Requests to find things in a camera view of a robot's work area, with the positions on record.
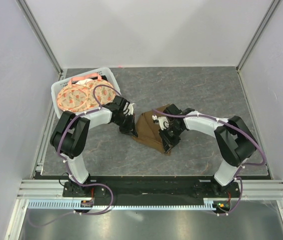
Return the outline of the brown cloth napkin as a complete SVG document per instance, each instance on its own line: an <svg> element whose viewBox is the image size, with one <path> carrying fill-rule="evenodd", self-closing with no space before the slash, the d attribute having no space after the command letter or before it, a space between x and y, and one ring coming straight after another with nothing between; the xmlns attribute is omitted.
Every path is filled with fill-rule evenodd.
<svg viewBox="0 0 283 240"><path fill-rule="evenodd" d="M164 116L152 110L142 113L135 124L138 137L133 136L132 138L140 144L159 151L161 154L170 155L171 151L169 153L164 152L162 139L159 135L160 126L153 122L153 114L158 117Z"/></svg>

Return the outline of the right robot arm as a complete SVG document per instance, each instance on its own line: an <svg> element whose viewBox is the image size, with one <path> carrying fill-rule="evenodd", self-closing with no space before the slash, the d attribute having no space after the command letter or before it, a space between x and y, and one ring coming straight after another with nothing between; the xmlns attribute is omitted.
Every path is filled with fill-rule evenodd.
<svg viewBox="0 0 283 240"><path fill-rule="evenodd" d="M179 109L171 104L163 111L155 110L151 116L159 125L159 136L163 151L168 153L180 141L185 131L194 131L209 136L216 141L222 161L213 175L211 193L222 197L229 190L240 167L257 150L256 139L239 116L218 118L205 115L192 108Z"/></svg>

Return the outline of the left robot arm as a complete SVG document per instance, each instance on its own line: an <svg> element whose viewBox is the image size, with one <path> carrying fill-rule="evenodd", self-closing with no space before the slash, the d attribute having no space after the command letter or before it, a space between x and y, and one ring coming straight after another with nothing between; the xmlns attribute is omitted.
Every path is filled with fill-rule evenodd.
<svg viewBox="0 0 283 240"><path fill-rule="evenodd" d="M73 189L81 197L92 189L83 159L89 130L107 124L115 124L120 133L136 137L134 104L116 96L112 102L87 112L64 111L50 137L50 145L65 163L69 178L75 182Z"/></svg>

